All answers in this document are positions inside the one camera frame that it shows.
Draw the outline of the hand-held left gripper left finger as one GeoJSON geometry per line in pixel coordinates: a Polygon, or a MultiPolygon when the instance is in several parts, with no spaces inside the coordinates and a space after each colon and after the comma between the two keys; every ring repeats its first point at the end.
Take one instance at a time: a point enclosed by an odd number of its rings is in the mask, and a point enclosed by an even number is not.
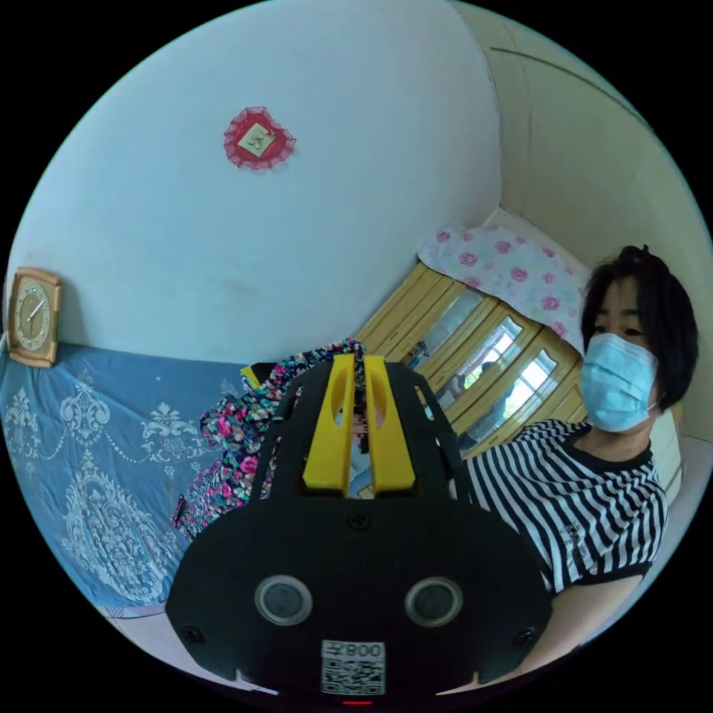
{"type": "Polygon", "coordinates": [[[348,493],[354,398],[354,356],[335,356],[318,410],[313,439],[302,476],[305,486],[310,491],[337,495],[348,493]]]}

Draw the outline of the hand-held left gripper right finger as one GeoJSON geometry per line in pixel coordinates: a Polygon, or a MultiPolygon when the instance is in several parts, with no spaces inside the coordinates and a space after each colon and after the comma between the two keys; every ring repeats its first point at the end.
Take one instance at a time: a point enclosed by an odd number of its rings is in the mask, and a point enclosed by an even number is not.
{"type": "Polygon", "coordinates": [[[371,487],[375,497],[408,492],[415,484],[414,468],[387,366],[381,356],[364,358],[371,487]]]}

